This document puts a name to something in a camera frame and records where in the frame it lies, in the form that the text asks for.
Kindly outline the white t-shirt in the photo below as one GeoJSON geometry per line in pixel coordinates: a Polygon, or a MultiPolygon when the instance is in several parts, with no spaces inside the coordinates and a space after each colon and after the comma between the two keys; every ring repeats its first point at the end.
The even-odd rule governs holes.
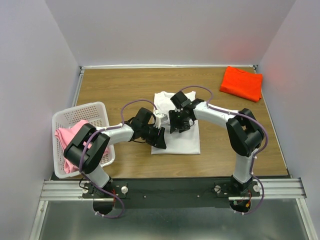
{"type": "MultiPolygon", "coordinates": [[[[154,104],[161,114],[168,115],[170,110],[174,110],[175,106],[171,101],[173,93],[161,91],[154,94],[154,104]]],[[[162,122],[162,127],[165,128],[164,140],[165,149],[152,147],[152,155],[199,155],[201,153],[200,133],[198,121],[192,122],[190,129],[179,133],[175,131],[170,133],[170,121],[162,122]]]]}

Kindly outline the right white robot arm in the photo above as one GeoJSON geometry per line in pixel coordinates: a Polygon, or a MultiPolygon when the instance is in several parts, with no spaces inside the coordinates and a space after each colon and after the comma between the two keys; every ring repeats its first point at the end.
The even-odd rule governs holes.
{"type": "Polygon", "coordinates": [[[175,110],[170,110],[170,133],[183,133],[191,129],[191,122],[197,120],[225,128],[229,142],[236,153],[234,173],[230,177],[228,190],[236,196],[247,192],[253,181],[253,162],[266,134],[252,112],[244,108],[241,111],[214,106],[202,99],[190,100],[179,91],[170,98],[175,110]]]}

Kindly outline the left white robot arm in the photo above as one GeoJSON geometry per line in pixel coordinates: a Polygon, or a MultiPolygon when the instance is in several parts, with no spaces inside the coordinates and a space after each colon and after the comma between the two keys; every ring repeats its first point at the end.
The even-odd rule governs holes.
{"type": "Polygon", "coordinates": [[[151,112],[142,107],[136,116],[118,125],[96,128],[86,123],[67,145],[63,156],[94,184],[93,191],[99,197],[107,197],[111,191],[112,178],[100,165],[107,147],[142,139],[152,147],[166,149],[162,123],[167,119],[168,116],[159,110],[151,112]]]}

